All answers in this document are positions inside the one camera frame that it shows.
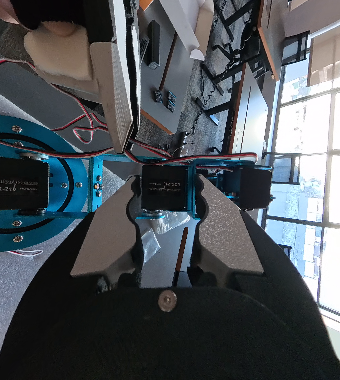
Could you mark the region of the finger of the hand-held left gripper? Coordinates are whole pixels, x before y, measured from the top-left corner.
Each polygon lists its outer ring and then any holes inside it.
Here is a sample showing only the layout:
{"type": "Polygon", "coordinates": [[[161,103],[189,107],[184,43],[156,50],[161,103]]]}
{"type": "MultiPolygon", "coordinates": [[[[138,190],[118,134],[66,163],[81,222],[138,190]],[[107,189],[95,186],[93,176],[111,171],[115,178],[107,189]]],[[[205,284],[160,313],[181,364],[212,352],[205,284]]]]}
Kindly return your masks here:
{"type": "Polygon", "coordinates": [[[140,128],[141,111],[141,80],[140,80],[140,46],[138,17],[129,19],[129,78],[130,78],[130,102],[133,116],[133,130],[138,132],[140,128]]]}
{"type": "Polygon", "coordinates": [[[115,152],[124,152],[133,126],[125,46],[94,42],[90,54],[113,148],[115,152]]]}

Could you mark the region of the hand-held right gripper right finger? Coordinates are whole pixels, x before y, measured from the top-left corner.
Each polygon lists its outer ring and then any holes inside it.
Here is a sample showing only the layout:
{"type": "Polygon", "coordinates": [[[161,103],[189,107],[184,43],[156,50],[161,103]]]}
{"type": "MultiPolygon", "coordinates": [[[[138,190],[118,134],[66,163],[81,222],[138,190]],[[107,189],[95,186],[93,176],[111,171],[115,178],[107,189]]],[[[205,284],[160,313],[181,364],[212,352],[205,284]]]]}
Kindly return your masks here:
{"type": "Polygon", "coordinates": [[[196,174],[196,225],[189,265],[192,286],[226,287],[233,275],[264,275],[238,206],[196,174]]]}

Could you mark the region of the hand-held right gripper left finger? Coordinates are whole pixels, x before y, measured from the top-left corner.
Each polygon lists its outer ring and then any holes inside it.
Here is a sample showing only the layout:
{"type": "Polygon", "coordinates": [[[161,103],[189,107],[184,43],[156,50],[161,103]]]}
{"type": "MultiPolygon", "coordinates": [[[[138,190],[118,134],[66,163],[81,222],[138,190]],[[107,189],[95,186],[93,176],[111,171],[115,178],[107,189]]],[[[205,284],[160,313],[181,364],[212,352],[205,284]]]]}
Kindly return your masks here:
{"type": "Polygon", "coordinates": [[[117,284],[122,274],[140,276],[143,243],[136,218],[141,215],[141,179],[131,176],[95,212],[71,270],[72,277],[102,275],[117,284]]]}

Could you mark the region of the blue toy robot arm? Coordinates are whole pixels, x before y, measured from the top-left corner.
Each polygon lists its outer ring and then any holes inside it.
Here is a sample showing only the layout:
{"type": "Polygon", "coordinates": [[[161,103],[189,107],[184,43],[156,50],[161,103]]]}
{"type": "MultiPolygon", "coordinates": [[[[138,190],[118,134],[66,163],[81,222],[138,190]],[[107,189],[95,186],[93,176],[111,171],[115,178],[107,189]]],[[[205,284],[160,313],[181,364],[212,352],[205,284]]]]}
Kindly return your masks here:
{"type": "Polygon", "coordinates": [[[33,127],[25,126],[27,143],[0,140],[0,211],[17,211],[13,226],[21,219],[42,218],[37,229],[56,222],[62,232],[68,219],[83,219],[102,205],[103,162],[134,162],[143,165],[140,206],[145,211],[186,212],[196,215],[196,174],[203,174],[241,210],[264,209],[274,200],[271,194],[272,168],[256,164],[256,153],[187,155],[175,157],[168,150],[137,139],[138,145],[158,158],[109,154],[113,148],[88,152],[58,152],[33,138],[33,127]]]}

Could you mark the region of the grey desk with wooden edge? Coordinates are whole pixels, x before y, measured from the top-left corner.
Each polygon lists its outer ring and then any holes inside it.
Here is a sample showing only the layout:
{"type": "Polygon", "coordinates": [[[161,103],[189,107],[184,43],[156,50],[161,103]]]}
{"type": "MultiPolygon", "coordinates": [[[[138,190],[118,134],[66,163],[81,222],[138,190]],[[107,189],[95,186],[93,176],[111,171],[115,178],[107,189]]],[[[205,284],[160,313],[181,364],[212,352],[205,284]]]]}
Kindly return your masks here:
{"type": "Polygon", "coordinates": [[[139,37],[148,36],[148,25],[152,20],[161,29],[160,66],[153,70],[147,66],[146,60],[141,64],[141,116],[168,134],[174,134],[195,59],[190,58],[160,1],[152,1],[146,9],[138,10],[139,37]],[[154,102],[154,90],[161,90],[163,104],[154,102]],[[168,91],[177,97],[173,113],[166,108],[168,91]]]}

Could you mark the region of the black desk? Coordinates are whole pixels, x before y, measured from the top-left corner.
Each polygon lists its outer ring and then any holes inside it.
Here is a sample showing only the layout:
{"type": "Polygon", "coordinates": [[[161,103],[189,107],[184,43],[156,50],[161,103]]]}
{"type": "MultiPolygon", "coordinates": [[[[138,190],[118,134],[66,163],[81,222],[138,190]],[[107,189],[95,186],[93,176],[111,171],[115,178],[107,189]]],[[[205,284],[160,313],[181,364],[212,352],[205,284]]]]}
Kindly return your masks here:
{"type": "MultiPolygon", "coordinates": [[[[71,131],[72,126],[65,130],[53,132],[49,139],[44,139],[41,133],[64,126],[79,116],[82,112],[77,102],[70,99],[57,89],[52,88],[41,78],[24,69],[22,65],[6,62],[0,64],[0,95],[12,102],[22,111],[37,120],[25,120],[14,116],[0,115],[0,140],[8,143],[27,143],[22,137],[27,137],[25,126],[33,127],[33,138],[41,141],[58,152],[85,152],[100,150],[111,146],[111,140],[106,132],[97,131],[89,145],[78,141],[71,131]],[[22,128],[21,132],[12,130],[12,126],[22,128]]],[[[30,229],[28,227],[43,221],[42,218],[21,219],[20,226],[13,226],[13,217],[17,211],[0,211],[0,252],[19,255],[23,258],[32,258],[43,253],[42,250],[30,250],[43,242],[60,234],[54,231],[56,222],[48,222],[43,227],[30,229]]]]}

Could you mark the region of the wood top desk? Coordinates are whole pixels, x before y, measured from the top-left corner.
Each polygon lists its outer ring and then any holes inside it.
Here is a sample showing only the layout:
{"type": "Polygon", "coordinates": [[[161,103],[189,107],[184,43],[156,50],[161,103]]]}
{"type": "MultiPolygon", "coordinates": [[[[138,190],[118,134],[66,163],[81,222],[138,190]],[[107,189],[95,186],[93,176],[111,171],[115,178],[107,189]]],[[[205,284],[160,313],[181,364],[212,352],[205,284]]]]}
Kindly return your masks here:
{"type": "Polygon", "coordinates": [[[268,106],[248,63],[233,84],[225,126],[222,154],[256,153],[261,160],[268,106]]]}
{"type": "Polygon", "coordinates": [[[273,46],[272,46],[272,38],[271,38],[271,30],[269,29],[270,26],[270,15],[268,15],[266,11],[266,5],[268,1],[258,1],[258,15],[256,16],[256,22],[257,22],[257,30],[259,33],[259,37],[263,46],[263,51],[265,55],[265,61],[268,64],[269,71],[272,73],[272,78],[276,82],[280,80],[279,73],[276,68],[276,64],[274,61],[274,52],[273,52],[273,46]]]}

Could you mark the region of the person's left hand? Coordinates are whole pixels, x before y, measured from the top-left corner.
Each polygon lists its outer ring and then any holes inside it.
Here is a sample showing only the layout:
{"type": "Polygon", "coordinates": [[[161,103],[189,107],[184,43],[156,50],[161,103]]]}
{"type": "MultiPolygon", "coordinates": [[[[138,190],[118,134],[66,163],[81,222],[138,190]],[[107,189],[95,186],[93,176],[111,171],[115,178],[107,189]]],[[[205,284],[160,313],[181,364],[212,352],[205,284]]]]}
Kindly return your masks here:
{"type": "MultiPolygon", "coordinates": [[[[20,24],[19,18],[9,0],[0,0],[0,19],[3,21],[20,24]]],[[[76,30],[75,24],[64,21],[43,21],[40,22],[47,30],[58,36],[70,36],[76,30]]]]}

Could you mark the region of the black slotted bar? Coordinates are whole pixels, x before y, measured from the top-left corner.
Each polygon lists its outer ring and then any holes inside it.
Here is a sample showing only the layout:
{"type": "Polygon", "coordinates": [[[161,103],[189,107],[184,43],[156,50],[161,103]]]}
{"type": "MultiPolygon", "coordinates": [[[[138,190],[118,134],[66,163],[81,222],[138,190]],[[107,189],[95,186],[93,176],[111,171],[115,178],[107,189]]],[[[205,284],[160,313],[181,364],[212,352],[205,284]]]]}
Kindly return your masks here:
{"type": "Polygon", "coordinates": [[[140,37],[139,41],[139,49],[140,49],[140,64],[143,62],[144,56],[146,54],[146,50],[149,45],[149,37],[147,35],[143,35],[140,37]]]}

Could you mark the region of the black rectangular block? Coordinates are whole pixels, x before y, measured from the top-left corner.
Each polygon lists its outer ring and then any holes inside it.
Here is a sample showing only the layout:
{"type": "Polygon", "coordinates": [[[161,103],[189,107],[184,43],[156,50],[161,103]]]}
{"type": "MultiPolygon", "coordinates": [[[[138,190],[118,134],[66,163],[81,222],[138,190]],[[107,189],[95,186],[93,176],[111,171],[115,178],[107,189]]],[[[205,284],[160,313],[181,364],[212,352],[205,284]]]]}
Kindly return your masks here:
{"type": "Polygon", "coordinates": [[[160,25],[152,20],[148,25],[148,47],[146,50],[146,64],[150,69],[160,66],[160,25]]]}

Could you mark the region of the group of clear plastic bags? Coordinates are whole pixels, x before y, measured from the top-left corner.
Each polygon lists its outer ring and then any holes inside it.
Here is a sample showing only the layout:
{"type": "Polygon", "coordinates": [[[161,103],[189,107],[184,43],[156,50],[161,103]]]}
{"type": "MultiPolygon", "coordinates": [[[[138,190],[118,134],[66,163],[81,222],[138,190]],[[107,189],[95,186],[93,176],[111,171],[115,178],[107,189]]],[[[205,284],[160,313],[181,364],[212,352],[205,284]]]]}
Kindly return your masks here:
{"type": "Polygon", "coordinates": [[[146,264],[159,250],[160,245],[156,235],[163,235],[167,232],[182,226],[190,221],[191,217],[186,212],[174,211],[145,211],[141,219],[148,219],[151,228],[142,236],[144,260],[146,264]]]}

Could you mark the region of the orange white cardboard box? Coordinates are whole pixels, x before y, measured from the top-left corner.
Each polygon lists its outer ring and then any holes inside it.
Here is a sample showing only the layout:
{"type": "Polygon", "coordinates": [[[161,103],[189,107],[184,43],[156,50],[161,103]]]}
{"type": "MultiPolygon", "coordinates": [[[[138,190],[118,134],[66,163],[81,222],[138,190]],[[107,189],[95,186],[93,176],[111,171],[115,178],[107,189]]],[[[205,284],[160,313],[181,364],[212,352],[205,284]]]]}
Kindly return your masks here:
{"type": "Polygon", "coordinates": [[[190,58],[204,61],[214,17],[214,2],[161,0],[160,3],[190,58]]]}

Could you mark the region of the white power strip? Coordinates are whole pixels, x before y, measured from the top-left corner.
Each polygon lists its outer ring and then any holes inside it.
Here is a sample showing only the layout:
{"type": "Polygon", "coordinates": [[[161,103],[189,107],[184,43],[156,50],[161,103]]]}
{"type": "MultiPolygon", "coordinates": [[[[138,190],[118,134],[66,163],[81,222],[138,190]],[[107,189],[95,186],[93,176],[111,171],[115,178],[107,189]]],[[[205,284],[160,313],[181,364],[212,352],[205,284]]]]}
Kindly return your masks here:
{"type": "Polygon", "coordinates": [[[189,154],[191,145],[194,144],[193,142],[193,131],[183,131],[180,135],[180,147],[178,149],[178,157],[187,156],[189,154]]]}

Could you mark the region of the beige roller blind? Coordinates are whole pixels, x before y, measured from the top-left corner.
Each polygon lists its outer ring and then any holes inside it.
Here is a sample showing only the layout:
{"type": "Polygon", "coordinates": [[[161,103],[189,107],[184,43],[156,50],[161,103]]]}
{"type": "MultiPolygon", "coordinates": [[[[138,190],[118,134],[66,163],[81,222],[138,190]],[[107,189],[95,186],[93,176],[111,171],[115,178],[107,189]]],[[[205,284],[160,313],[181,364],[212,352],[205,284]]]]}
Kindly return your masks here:
{"type": "Polygon", "coordinates": [[[331,30],[311,40],[307,86],[340,78],[340,32],[331,30]]]}

